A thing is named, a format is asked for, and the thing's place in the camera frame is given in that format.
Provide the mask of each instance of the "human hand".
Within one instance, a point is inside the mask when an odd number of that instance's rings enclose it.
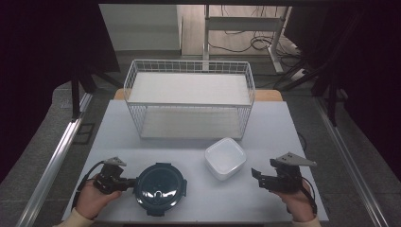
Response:
[[[105,195],[94,187],[94,180],[90,180],[80,191],[76,210],[85,218],[93,219],[110,201],[119,198],[121,193],[121,191],[114,191],[110,195]]]
[[[310,193],[310,187],[305,181],[303,181],[303,187]],[[306,195],[301,190],[293,194],[274,191],[271,191],[271,193],[279,196],[283,203],[286,204],[287,209],[292,214],[294,221],[307,222],[315,218],[312,206],[310,205]]]

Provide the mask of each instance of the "black curtain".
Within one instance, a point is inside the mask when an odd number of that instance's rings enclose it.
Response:
[[[119,71],[97,3],[0,3],[0,179],[44,120],[56,87],[87,66]]]
[[[345,108],[401,180],[401,16],[399,4],[374,2],[337,67]]]

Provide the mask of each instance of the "metal rail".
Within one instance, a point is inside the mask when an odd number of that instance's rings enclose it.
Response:
[[[91,99],[92,95],[85,94],[80,101],[80,114],[78,119],[68,124],[64,135],[57,145],[56,150],[54,151],[53,156],[50,159],[44,174],[42,175],[42,178],[39,180],[35,191],[30,197],[29,202],[27,203],[26,208],[23,214],[20,216],[16,226],[32,226],[35,222],[35,219],[41,211],[42,205],[44,204],[44,200],[46,199],[47,194],[54,180],[56,179],[57,174],[59,173],[65,155],[67,154],[67,151],[73,142],[74,135],[78,131],[80,123],[82,122],[82,118]]]
[[[345,145],[345,142],[342,140],[341,134],[337,127],[333,127],[330,122],[330,119],[326,115],[326,108],[324,105],[324,101],[321,97],[315,98],[318,109],[321,113],[323,122],[328,129],[330,136],[332,137],[334,143],[336,144],[337,150],[339,151],[340,157],[345,164],[345,167],[348,173],[351,176],[352,181],[362,198],[362,202],[366,206],[368,213],[372,219],[372,222],[377,227],[389,226],[389,223],[384,217],[383,212],[381,211],[380,205],[378,204],[374,193],[368,184],[366,184],[362,174],[357,168],[357,164],[354,162],[354,159],[351,155],[350,150]]]

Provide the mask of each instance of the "white shelf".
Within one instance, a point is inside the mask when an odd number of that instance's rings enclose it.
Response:
[[[176,105],[252,105],[244,75],[163,72],[138,72],[128,102]]]
[[[148,107],[143,138],[241,138],[236,108]]]

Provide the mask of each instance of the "black cable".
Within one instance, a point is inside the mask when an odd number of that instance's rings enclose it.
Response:
[[[303,55],[303,59],[313,59],[315,55],[318,55],[321,51],[327,50],[330,48],[332,43],[341,35],[343,32],[343,29],[341,27],[338,28],[337,31],[333,33],[333,35],[327,39],[324,40],[322,44],[318,48],[315,48],[312,50],[312,52],[308,53],[307,55]]]
[[[226,6],[221,5],[220,10],[221,10],[221,16],[224,16],[224,11],[227,13],[227,16],[230,16],[230,14],[228,13],[227,9],[225,8]],[[259,10],[259,7],[257,6],[255,8],[255,10],[251,13],[251,17],[253,16],[253,14]],[[224,33],[226,33],[227,35],[236,35],[236,34],[241,34],[244,33],[245,31],[236,31],[236,32],[227,32],[226,30],[224,30]]]
[[[280,40],[278,41],[278,44],[280,45],[281,49],[278,49],[278,48],[277,48],[276,51],[283,52],[283,54],[277,53],[278,56],[280,56],[280,55],[283,55],[283,56],[285,56],[285,55],[291,55],[291,54],[289,54],[289,53],[286,52],[286,50],[284,49],[284,47],[281,45]]]
[[[306,150],[306,139],[304,138],[303,135],[301,135],[299,132],[297,132],[297,134],[299,135],[299,137],[302,138],[302,140],[304,141],[304,146],[302,147],[302,149],[305,151]]]
[[[256,86],[255,88],[266,88],[267,86],[272,85],[274,83],[276,83],[276,82],[265,83],[263,85]]]
[[[251,46],[253,47],[253,49],[255,49],[255,50],[265,50],[265,49],[268,49],[269,48],[269,46],[271,46],[271,44],[272,44],[272,41],[273,41],[273,37],[269,37],[269,36],[264,36],[264,35],[259,35],[259,36],[256,36],[256,31],[253,33],[253,38],[251,38]],[[263,47],[262,48],[259,48],[259,47],[256,47],[254,44],[256,44],[256,43],[263,43]]]
[[[273,89],[274,90],[279,90],[278,86],[286,79],[290,79],[294,74],[294,71],[298,69],[301,65],[305,64],[305,60],[300,60],[298,63],[296,63],[293,67],[291,67],[286,73],[277,80],[277,82],[274,84]]]
[[[285,65],[286,67],[289,67],[289,68],[295,67],[296,65],[298,65],[298,62],[296,62],[295,64],[290,65],[290,64],[285,63],[285,62],[283,61],[284,59],[305,60],[305,59],[302,58],[301,56],[296,56],[296,55],[283,55],[283,56],[280,56],[280,63],[283,64],[283,65]]]
[[[99,165],[104,164],[104,161],[98,162],[96,163],[89,171],[88,173],[83,176],[82,181],[80,181],[79,186],[77,187],[77,191],[74,195],[74,199],[73,199],[73,204],[71,205],[71,210],[74,209],[74,207],[77,206],[77,202],[78,202],[78,198],[80,195],[80,191],[82,190],[82,188],[85,186],[86,182],[88,181],[89,176],[91,175],[92,171],[95,170],[95,168],[97,168]]]
[[[228,48],[225,48],[225,47],[212,45],[212,44],[210,44],[210,43],[209,43],[209,45],[212,46],[212,47],[214,47],[214,48],[223,49],[223,50],[227,50],[227,51],[235,52],[235,53],[245,52],[245,51],[249,50],[249,49],[252,47],[252,46],[250,45],[248,48],[246,48],[246,49],[244,49],[244,50],[232,50],[232,49],[228,49]]]
[[[312,183],[307,178],[305,178],[305,177],[302,177],[302,178],[309,184],[309,187],[312,190],[312,195],[313,195],[312,198],[313,198],[313,200],[315,200],[316,199],[316,194],[315,194],[315,189],[312,186]]]
[[[318,205],[315,202],[315,198],[312,198],[312,196],[310,195],[310,193],[303,187],[301,186],[301,191],[304,193],[304,195],[307,197],[307,199],[309,200],[310,206],[312,207],[312,212],[314,215],[318,214]]]
[[[263,17],[263,11],[265,10],[265,6],[262,7],[262,12],[260,12],[260,17]]]

